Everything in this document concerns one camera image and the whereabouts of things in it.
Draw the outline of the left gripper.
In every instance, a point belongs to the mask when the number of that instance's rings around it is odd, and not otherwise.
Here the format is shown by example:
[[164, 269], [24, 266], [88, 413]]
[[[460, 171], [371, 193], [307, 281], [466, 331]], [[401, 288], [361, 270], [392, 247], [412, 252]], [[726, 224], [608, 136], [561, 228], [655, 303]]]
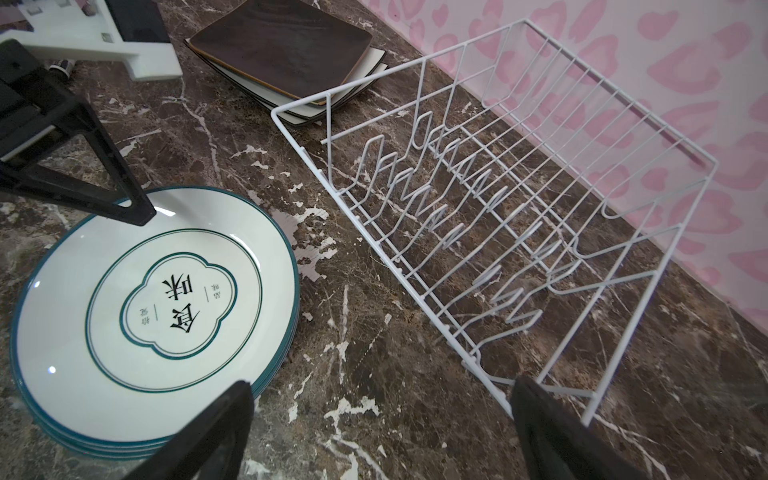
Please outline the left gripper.
[[1, 43], [1, 191], [143, 226], [156, 210], [93, 110]]

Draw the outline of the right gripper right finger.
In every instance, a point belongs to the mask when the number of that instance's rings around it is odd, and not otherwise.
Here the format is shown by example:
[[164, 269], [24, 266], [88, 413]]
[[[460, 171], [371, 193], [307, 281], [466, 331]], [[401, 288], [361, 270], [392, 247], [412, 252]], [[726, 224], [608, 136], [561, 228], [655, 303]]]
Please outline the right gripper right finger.
[[531, 479], [644, 479], [539, 384], [516, 379], [509, 396]]

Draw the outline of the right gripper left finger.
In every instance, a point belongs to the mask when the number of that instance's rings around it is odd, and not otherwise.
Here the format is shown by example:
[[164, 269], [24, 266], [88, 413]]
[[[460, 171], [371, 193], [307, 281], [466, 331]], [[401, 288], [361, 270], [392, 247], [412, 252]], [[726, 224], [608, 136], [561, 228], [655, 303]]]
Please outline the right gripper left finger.
[[235, 479], [253, 416], [251, 385], [237, 381], [127, 477]]

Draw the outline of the white round plate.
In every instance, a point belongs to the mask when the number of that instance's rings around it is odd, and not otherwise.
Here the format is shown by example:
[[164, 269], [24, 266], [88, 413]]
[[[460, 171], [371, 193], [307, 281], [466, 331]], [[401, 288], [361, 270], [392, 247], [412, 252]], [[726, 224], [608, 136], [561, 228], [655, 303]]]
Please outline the white round plate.
[[27, 406], [35, 422], [53, 440], [82, 455], [104, 460], [139, 460], [153, 456], [175, 462], [198, 455], [202, 460], [222, 450], [227, 459], [240, 458], [246, 444], [247, 430], [254, 415], [245, 412], [244, 390], [231, 387], [211, 403], [176, 436], [138, 447], [108, 447], [100, 440], [78, 440], [73, 433], [45, 418], [42, 408], [32, 400]]
[[147, 455], [235, 382], [261, 394], [298, 324], [297, 262], [268, 213], [212, 187], [149, 199], [144, 226], [72, 228], [13, 315], [11, 371], [32, 418], [92, 456]]

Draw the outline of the black square plate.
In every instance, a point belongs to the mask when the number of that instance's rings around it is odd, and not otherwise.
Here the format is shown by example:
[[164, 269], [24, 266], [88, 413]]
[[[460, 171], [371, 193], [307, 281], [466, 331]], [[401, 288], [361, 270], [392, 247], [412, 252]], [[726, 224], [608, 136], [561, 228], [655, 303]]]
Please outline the black square plate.
[[302, 1], [251, 0], [193, 35], [204, 58], [293, 99], [344, 84], [372, 35]]

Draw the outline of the black marker pen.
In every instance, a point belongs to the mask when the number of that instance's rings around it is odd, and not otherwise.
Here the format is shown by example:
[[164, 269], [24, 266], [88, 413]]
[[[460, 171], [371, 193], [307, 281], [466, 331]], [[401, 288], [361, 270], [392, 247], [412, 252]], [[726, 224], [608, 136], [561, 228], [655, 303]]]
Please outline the black marker pen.
[[76, 64], [75, 60], [63, 59], [52, 62], [48, 71], [62, 82], [68, 82]]

